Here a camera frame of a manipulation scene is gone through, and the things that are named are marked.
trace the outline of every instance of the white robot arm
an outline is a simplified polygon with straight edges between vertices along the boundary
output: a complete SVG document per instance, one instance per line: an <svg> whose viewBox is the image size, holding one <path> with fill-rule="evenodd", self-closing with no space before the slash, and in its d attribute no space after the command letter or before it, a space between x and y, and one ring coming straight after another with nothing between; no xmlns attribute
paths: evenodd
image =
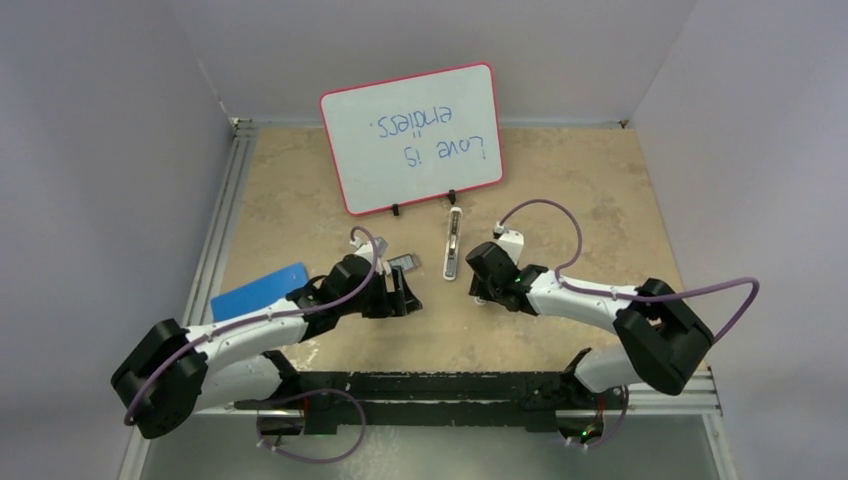
<svg viewBox="0 0 848 480"><path fill-rule="evenodd" d="M466 261L475 273L469 294L478 303L494 301L510 311L564 317L617 335L621 343L583 351L572 362L571 374L589 392L640 382L670 395L682 391L715 343L710 330L682 301L652 305L617 298L673 293L667 284L649 279L642 286L611 286L558 280L554 271L538 265L519 270L523 246L524 236L508 230L468 254ZM609 298L574 292L561 280L609 292Z"/></svg>

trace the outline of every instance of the blue card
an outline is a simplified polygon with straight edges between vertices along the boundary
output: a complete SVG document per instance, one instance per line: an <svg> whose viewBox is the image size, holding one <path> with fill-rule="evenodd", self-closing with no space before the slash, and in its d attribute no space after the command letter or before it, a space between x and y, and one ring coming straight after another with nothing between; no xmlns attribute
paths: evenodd
<svg viewBox="0 0 848 480"><path fill-rule="evenodd" d="M213 298L210 302L212 318L220 322L267 307L292 290L306 285L308 280L303 263L289 265Z"/></svg>

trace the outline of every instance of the white enclosure wall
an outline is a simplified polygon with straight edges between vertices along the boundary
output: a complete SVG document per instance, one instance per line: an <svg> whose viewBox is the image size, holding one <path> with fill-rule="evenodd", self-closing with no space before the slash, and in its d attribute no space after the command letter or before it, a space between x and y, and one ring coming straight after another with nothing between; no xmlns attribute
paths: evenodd
<svg viewBox="0 0 848 480"><path fill-rule="evenodd" d="M115 478L109 377L179 315L228 122L164 0L0 6L0 478Z"/></svg>
<svg viewBox="0 0 848 480"><path fill-rule="evenodd" d="M507 123L630 118L695 0L174 0L228 112L320 121L338 87L492 64Z"/></svg>
<svg viewBox="0 0 848 480"><path fill-rule="evenodd" d="M700 0L634 125L685 284L762 293L710 355L744 479L848 472L848 3ZM742 292L692 303L716 326Z"/></svg>

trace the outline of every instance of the floor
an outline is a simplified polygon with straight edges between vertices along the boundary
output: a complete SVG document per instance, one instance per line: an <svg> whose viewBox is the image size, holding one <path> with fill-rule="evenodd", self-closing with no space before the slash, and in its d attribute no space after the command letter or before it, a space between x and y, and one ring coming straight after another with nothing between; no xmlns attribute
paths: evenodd
<svg viewBox="0 0 848 480"><path fill-rule="evenodd" d="M462 193L460 257L490 239L494 222L534 197L571 209L585 235L584 254L568 275L609 284L661 278L680 288L662 218L635 132L618 129L504 129L502 183ZM322 129L266 128L259 138L221 291L302 261L327 273L350 253L347 232L361 224L389 242L387 258L415 253L422 266L408 281L424 309L392 319L348 316L335 330L283 349L304 370L558 370L586 347L616 342L606 332L563 319L477 306L467 295L471 271L442 279L447 200L352 217L343 206ZM525 235L522 263L553 267L573 252L575 235L561 213L530 206L510 220Z"/></svg>

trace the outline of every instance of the purple cable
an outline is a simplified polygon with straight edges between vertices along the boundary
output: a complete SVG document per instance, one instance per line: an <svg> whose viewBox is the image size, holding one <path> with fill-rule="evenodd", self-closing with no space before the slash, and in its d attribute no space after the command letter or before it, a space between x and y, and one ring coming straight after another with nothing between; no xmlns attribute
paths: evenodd
<svg viewBox="0 0 848 480"><path fill-rule="evenodd" d="M291 315L305 315L307 313L320 312L322 310L327 310L327 309L336 307L336 306L341 305L342 303L350 300L351 298L355 297L356 295L358 295L359 292L361 292L362 289L364 289L365 286L368 285L368 282L371 281L371 277L374 276L374 272L377 269L377 262L379 261L379 257L377 255L377 241L374 239L374 236L371 235L371 232L366 230L364 227L360 227L360 226L356 226L356 227L353 227L353 228L350 229L350 239L351 240L354 240L355 237L353 236L353 234L357 230L364 233L365 236L368 237L368 241L371 242L371 248L374 251L374 257L371 260L371 268L368 270L368 274L365 275L365 279L362 280L362 283L360 283L356 288L354 288L352 292L348 293L347 295L345 295L345 296L343 296L339 299L333 300L332 302L325 303L323 305L316 305L314 307L307 307L307 308L303 308L303 309L299 309L299 310L289 310L289 311L284 311L284 312L275 312L275 313L271 314L270 318L288 317L288 316L291 316ZM203 342L205 342L207 340L211 340L211 339L213 339L213 338L215 338L219 335L222 335L226 332L229 332L229 331L234 330L236 328L243 327L245 325L250 325L252 323L256 323L256 322L260 322L260 321L267 321L268 318L269 318L268 315L255 315L253 317L248 317L248 318L245 318L243 320L239 320L237 322L233 322L231 324L225 325L225 326L223 326L219 329L213 330L210 333L203 334L203 335L195 338L191 342L183 345L179 350L174 352L173 355L171 355L164 362L162 362L162 364L159 365L156 368L156 370L154 370L153 373L150 374L150 376L147 378L147 380L145 380L145 382L141 385L141 388L138 389L138 392L135 394L135 397L133 397L132 401L130 402L129 406L127 407L127 412L124 414L124 425L127 425L127 426L135 425L135 419L133 418L133 416L135 415L136 411L138 410L138 405L141 403L141 400L147 394L147 391L150 390L153 387L153 384L156 382L156 380L158 380L159 377L161 377L162 374L165 373L165 370L167 370L171 365L173 365L174 362L179 360L180 357L185 355L186 352L197 347L198 345L202 344Z"/></svg>
<svg viewBox="0 0 848 480"><path fill-rule="evenodd" d="M727 332L729 332L730 329L733 328L734 325L736 325L736 322L738 322L739 319L742 318L742 315L748 310L748 307L750 307L751 304L754 303L754 299L757 298L757 294L760 292L760 281L754 277L741 277L734 280L728 280L726 282L717 283L715 285L710 285L707 287L696 288L693 290L673 293L670 295L658 295L656 297L643 297L641 295L629 295L625 293L614 294L606 290L596 290L593 288L582 288L575 285L571 285L562 277L561 273L566 268L574 265L574 263L577 262L577 259L580 258L580 254L583 252L583 230L580 228L580 223L577 221L577 217L575 217L574 214L572 214L567 208L553 200L535 198L532 200L527 200L526 202L521 202L515 207L513 207L512 210L507 212L506 215L501 218L501 221L498 223L498 225L503 226L509 219L509 217L511 217L515 212L521 210L527 205L532 205L534 203L544 203L546 205L550 205L552 207L557 208L562 213L564 213L569 218L569 220L571 220L571 224L574 225L574 230L577 233L577 248L574 251L574 255L571 257L570 260L554 269L554 276L556 277L560 285L562 285L565 289L571 290L572 292L582 293L586 295L596 295L613 299L621 298L623 300L630 300L634 302L662 303L683 300L685 298L692 298L701 295L707 295L709 293L715 293L721 290L727 290L728 288L733 288L739 285L750 283L751 291L748 293L748 297L745 299L745 301L742 302L742 305L739 307L736 313L734 313L733 316L730 317L730 320L728 320L727 323L721 328L721 330L719 330L718 333L715 334L715 343L718 343L718 341L721 340L727 334ZM602 436L600 440L593 443L590 448L597 447L606 442L618 430L622 422L624 422L624 416L627 413L627 407L630 401L630 390L627 388L627 385L624 385L622 388L625 392L625 398L621 409L621 415L610 428L610 431L606 435Z"/></svg>
<svg viewBox="0 0 848 480"><path fill-rule="evenodd" d="M349 394L349 393L347 393L343 390L336 390L335 388L320 388L320 389L317 389L317 390L310 390L308 392L304 392L304 393L301 393L299 395L295 395L293 397L283 398L283 399L280 399L280 400L274 400L273 403L279 404L279 405L284 405L288 402L300 400L301 398L312 397L312 396L319 395L319 394L322 394L322 393L334 393L336 395L341 395L341 396L347 398L348 400L350 400L350 402L353 403L353 406L356 407L356 411L359 413L359 419L361 421L362 426L359 429L359 437L357 437L356 442L353 443L352 447L347 449L341 455L336 455L335 457L330 457L330 458L312 458L312 457L305 457L303 455L298 455L298 454L292 453L292 452L287 452L287 451L285 451L281 448L278 448L276 445L271 444L267 440L265 440L265 438L262 436L262 429L259 426L260 417L258 417L258 416L256 417L256 435L259 437L259 444L257 446L267 448L268 450L270 450L270 451L272 451L272 452L274 452L278 455L282 455L284 457L288 457L288 458L291 458L293 460L298 460L300 462L312 463L312 464L318 464L318 465L338 462L339 460L344 460L345 458L351 456L353 454L353 452L355 452L356 449L359 448L359 445L362 444L362 440L365 438L365 427L366 427L365 410L363 410L362 405L359 402L357 402L355 398L353 398L353 395L351 395L351 394Z"/></svg>

